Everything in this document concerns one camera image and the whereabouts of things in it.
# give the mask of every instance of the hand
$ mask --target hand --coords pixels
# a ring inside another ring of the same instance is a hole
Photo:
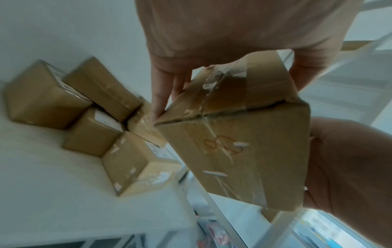
[[[392,245],[392,136],[353,121],[313,118],[304,206]]]
[[[136,0],[151,58],[152,116],[192,70],[262,50],[293,49],[298,88],[334,59],[363,0]]]

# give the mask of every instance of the white shelf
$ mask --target white shelf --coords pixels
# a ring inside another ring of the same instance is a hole
[[[64,134],[11,122],[0,105],[0,247],[197,225],[176,182],[118,198],[99,158],[60,147]]]

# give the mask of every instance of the box flap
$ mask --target box flap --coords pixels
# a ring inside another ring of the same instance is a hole
[[[80,69],[128,110],[134,111],[135,106],[141,105],[141,101],[127,90],[97,58],[92,57],[85,61]]]
[[[202,69],[157,125],[279,102],[302,100],[278,53],[256,52],[233,63]]]

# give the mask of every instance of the white label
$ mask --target white label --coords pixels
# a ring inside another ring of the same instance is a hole
[[[107,126],[117,129],[118,131],[123,131],[123,127],[121,126],[121,123],[119,121],[106,114],[105,112],[100,111],[99,109],[95,109],[94,119]]]
[[[161,159],[173,159],[173,160],[177,160],[173,154],[171,154],[168,149],[166,149],[165,147],[158,147],[156,145],[154,145],[151,142],[145,141],[145,143],[147,144],[147,146],[151,149],[151,151],[155,154],[155,156],[157,156],[158,158]]]
[[[56,68],[54,68],[53,66],[47,64],[49,70],[51,71],[51,73],[53,74],[54,78],[57,80],[57,83],[63,88],[65,89],[67,92],[76,95],[78,97],[88,99],[87,97],[85,97],[82,93],[80,93],[79,91],[77,91],[76,89],[74,89],[73,87],[69,86],[68,84],[64,83],[62,81],[62,78],[65,77],[65,73],[62,71],[57,70]]]

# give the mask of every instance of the cardboard box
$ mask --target cardboard box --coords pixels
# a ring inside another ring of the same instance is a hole
[[[82,63],[63,80],[121,123],[142,105],[95,57]]]
[[[101,157],[122,133],[120,122],[92,107],[72,126],[62,146]]]
[[[102,157],[103,166],[118,195],[162,188],[182,165],[166,149],[125,131]]]
[[[92,105],[61,81],[65,73],[44,61],[34,63],[4,89],[11,120],[65,129]]]
[[[309,124],[279,55],[265,51],[200,71],[156,127],[208,192],[295,211]]]
[[[157,145],[164,147],[167,143],[166,139],[160,134],[160,132],[150,124],[150,111],[151,104],[140,97],[143,105],[142,107],[128,120],[127,128],[133,134]]]

